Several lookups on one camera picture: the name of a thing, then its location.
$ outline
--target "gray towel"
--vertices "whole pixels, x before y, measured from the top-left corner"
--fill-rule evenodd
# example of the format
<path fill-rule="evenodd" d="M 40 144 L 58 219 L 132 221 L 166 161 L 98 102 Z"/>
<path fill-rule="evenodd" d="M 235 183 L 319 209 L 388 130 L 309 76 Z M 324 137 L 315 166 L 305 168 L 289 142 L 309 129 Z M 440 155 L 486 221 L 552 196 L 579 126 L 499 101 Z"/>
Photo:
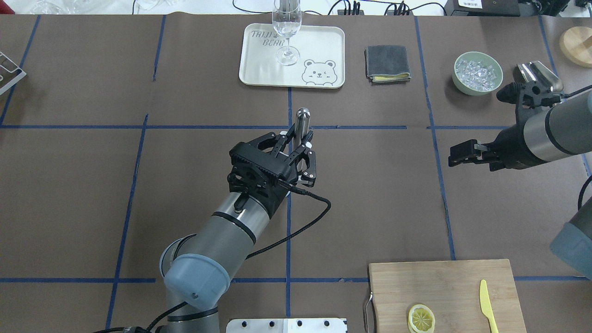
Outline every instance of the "gray towel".
<path fill-rule="evenodd" d="M 407 49 L 404 46 L 368 46 L 365 54 L 366 76 L 373 82 L 401 82 L 411 79 Z"/>

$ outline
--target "bear face illustration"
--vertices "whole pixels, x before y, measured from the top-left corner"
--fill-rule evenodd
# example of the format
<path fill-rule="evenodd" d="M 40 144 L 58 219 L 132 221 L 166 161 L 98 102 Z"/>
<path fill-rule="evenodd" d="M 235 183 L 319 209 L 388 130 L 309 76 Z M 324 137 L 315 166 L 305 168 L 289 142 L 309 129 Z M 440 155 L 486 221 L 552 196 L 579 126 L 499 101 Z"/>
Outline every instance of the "bear face illustration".
<path fill-rule="evenodd" d="M 302 80 L 307 85 L 333 85 L 337 81 L 335 73 L 335 62 L 327 60 L 325 62 L 314 62 L 306 60 L 304 62 L 304 73 Z"/>

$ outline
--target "lemon slice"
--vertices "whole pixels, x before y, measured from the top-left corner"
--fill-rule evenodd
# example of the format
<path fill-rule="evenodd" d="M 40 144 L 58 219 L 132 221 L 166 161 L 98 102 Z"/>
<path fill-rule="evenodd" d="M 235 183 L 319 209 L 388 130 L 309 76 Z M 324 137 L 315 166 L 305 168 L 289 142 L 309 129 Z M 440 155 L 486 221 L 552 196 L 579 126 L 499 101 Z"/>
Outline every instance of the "lemon slice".
<path fill-rule="evenodd" d="M 411 333 L 433 333 L 436 317 L 430 308 L 423 304 L 411 307 L 407 316 L 407 326 Z"/>

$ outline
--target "champagne flute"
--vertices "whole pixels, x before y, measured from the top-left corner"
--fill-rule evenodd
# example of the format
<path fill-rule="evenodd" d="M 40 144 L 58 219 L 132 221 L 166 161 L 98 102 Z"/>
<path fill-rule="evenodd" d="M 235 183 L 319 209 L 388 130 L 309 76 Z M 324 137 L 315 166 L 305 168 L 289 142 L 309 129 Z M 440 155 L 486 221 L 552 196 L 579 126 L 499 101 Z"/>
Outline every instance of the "champagne flute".
<path fill-rule="evenodd" d="M 284 66 L 298 62 L 300 52 L 290 46 L 290 37 L 294 36 L 302 25 L 300 0 L 274 0 L 274 11 L 271 14 L 274 29 L 281 37 L 286 38 L 287 46 L 282 46 L 275 53 L 275 59 Z"/>

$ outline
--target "glass base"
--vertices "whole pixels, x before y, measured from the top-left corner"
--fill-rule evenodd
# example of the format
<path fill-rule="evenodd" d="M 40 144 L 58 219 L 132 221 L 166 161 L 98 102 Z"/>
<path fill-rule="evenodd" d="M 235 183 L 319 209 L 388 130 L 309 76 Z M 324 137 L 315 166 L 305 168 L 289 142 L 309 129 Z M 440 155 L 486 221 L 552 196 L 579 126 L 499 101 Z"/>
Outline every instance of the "glass base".
<path fill-rule="evenodd" d="M 275 53 L 275 59 L 284 66 L 291 66 L 300 59 L 300 52 L 294 46 L 289 48 L 288 46 L 280 47 Z"/>

